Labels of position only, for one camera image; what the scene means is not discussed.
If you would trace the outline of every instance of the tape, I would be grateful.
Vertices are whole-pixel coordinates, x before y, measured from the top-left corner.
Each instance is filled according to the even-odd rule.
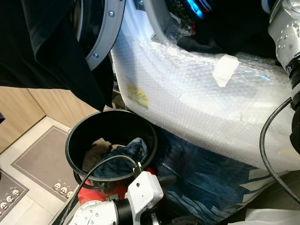
[[[216,80],[219,87],[223,88],[234,74],[234,71],[239,65],[239,60],[235,56],[224,55],[217,62],[217,65],[212,72],[212,76]]]

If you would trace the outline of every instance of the red object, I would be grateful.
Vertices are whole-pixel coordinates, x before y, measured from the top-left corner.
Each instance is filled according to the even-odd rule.
[[[150,172],[151,174],[155,174],[155,172],[148,167],[146,171]],[[89,190],[85,188],[81,188],[81,190],[78,193],[79,203],[80,205],[83,205],[89,201],[98,200],[98,201],[106,201],[106,198],[114,195],[119,194],[120,200],[123,200],[125,198],[125,193],[127,192],[128,187],[123,185],[121,182],[119,185],[116,186],[114,190],[112,190],[109,193],[102,193],[99,190]]]

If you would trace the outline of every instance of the black trash bin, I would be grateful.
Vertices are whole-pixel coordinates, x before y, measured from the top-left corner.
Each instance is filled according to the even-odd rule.
[[[67,161],[74,171],[77,183],[81,182],[80,177],[87,175],[82,171],[83,158],[94,141],[104,138],[111,144],[127,145],[137,137],[142,138],[148,148],[148,159],[142,165],[146,168],[153,159],[158,145],[156,131],[147,120],[125,110],[108,110],[92,114],[80,121],[72,129],[66,142]],[[89,182],[93,186],[85,185],[84,188],[109,193],[116,185],[128,185],[133,179],[133,173],[109,179],[90,176]]]

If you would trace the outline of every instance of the bubble wrap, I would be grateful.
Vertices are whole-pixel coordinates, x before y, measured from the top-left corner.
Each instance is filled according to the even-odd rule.
[[[112,50],[126,106],[197,146],[265,169],[259,135],[270,114],[290,97],[284,70],[273,60],[241,54],[227,85],[219,87],[212,73],[223,55],[154,42],[145,35],[151,33],[145,31],[146,14],[138,16],[125,10]],[[267,155],[277,172],[300,169],[289,141],[292,117],[293,110],[284,109],[266,135]]]

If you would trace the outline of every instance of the metal screw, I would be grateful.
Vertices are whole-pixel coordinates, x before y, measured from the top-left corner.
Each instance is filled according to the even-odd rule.
[[[109,14],[110,17],[114,17],[114,12],[113,11],[109,11],[108,14]]]

